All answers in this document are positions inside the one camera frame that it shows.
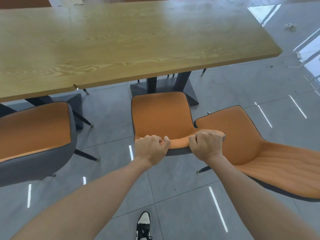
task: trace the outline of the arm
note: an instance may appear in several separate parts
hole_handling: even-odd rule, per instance
[[[189,138],[189,144],[192,152],[217,174],[254,239],[320,239],[298,215],[222,155],[220,135],[198,132]]]
[[[111,220],[124,197],[146,170],[158,164],[170,146],[158,136],[135,142],[136,156],[125,167],[113,171],[53,204],[29,223],[12,240],[94,239]]]

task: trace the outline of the black and white sneaker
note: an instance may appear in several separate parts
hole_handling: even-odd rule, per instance
[[[149,210],[143,210],[137,222],[136,240],[152,240],[150,236],[151,214]]]

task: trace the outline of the gray tile floor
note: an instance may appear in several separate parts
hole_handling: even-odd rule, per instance
[[[210,68],[203,77],[201,70],[193,71],[190,81],[200,103],[191,108],[193,119],[241,105],[264,139],[320,151],[320,79],[316,78],[320,75],[320,61],[313,59],[298,68],[301,61],[296,55],[300,51],[309,57],[303,51],[319,51],[320,44],[314,41],[320,34],[319,7],[319,2],[281,5],[264,23],[283,49],[279,57]],[[295,23],[297,30],[286,31],[287,23]],[[77,148],[99,157],[101,163],[74,155],[55,178],[0,188],[1,240],[10,239],[36,214],[81,187],[84,177],[88,183],[131,161],[129,146],[134,153],[134,141],[129,84],[134,82],[90,88],[90,95],[82,90],[73,92],[81,93],[83,114],[95,125],[93,129],[85,126],[79,133]],[[28,106],[22,101],[6,104]],[[196,174],[202,167],[203,162],[192,154],[164,158],[139,178],[96,239],[135,239],[136,220],[144,208],[152,214],[154,239],[252,239],[214,172]],[[31,202],[27,208],[30,184]],[[320,203],[270,193],[320,233]]]

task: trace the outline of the hand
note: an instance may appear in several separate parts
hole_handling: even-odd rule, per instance
[[[145,160],[150,167],[157,165],[167,154],[171,141],[167,136],[145,136],[135,141],[135,160]]]
[[[201,161],[222,156],[222,136],[213,131],[199,131],[189,137],[193,154]]]

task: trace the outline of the left hand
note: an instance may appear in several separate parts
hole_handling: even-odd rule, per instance
[[[149,167],[157,165],[167,154],[171,141],[167,136],[145,136],[135,141],[135,160],[145,160]]]

